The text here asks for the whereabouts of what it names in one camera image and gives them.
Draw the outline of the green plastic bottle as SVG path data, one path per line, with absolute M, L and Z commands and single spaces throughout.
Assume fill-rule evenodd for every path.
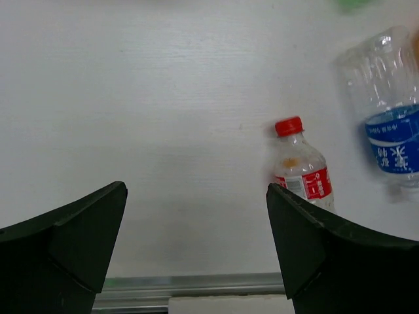
M 372 5 L 380 4 L 380 0 L 336 0 L 335 3 L 341 13 L 352 14 Z

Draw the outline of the orange plastic bottle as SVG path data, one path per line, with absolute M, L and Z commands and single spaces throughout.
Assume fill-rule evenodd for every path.
M 419 29 L 418 27 L 414 28 L 410 32 L 409 44 L 410 44 L 411 54 L 416 64 L 419 65 Z

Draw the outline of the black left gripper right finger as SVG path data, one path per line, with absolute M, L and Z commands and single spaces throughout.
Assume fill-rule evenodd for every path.
M 418 242 L 360 226 L 278 184 L 266 193 L 296 313 L 417 313 Z

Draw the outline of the clear bottle red cap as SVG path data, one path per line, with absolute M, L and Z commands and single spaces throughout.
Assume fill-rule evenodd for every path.
M 273 167 L 274 182 L 298 197 L 335 212 L 334 194 L 324 156 L 304 138 L 299 116 L 275 123 L 278 152 Z

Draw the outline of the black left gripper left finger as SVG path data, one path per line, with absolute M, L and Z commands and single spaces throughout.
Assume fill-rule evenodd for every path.
M 116 181 L 1 229 L 2 313 L 90 313 L 102 292 L 128 189 Z

